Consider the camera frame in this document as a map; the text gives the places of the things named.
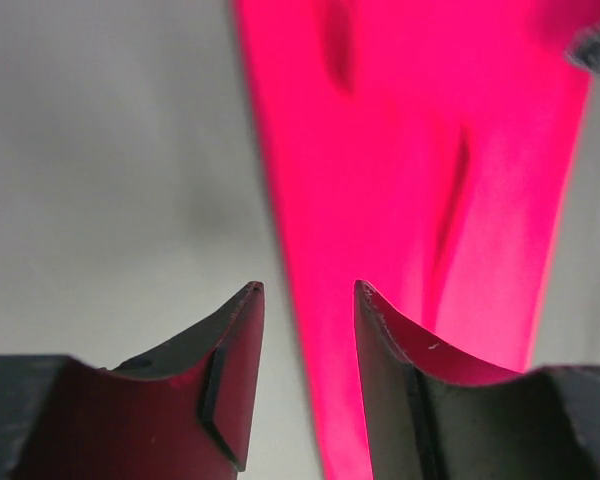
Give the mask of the magenta t shirt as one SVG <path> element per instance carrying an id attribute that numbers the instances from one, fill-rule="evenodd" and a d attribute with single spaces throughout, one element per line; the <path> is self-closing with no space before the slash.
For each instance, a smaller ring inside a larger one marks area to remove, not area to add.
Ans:
<path id="1" fill-rule="evenodd" d="M 600 1 L 233 3 L 322 468 L 372 475 L 354 284 L 461 350 L 531 360 Z"/>

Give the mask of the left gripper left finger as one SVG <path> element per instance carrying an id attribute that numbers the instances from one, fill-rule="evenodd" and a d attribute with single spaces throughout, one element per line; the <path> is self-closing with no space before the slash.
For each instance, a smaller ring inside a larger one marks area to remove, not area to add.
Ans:
<path id="1" fill-rule="evenodd" d="M 245 470 L 264 330 L 250 282 L 115 369 L 0 355 L 0 479 L 234 479 Z"/>

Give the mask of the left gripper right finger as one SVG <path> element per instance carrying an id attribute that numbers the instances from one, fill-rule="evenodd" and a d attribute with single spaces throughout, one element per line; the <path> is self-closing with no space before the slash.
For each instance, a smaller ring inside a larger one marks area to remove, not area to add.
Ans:
<path id="1" fill-rule="evenodd" d="M 600 479 L 600 365 L 493 365 L 364 281 L 355 334 L 375 478 Z"/>

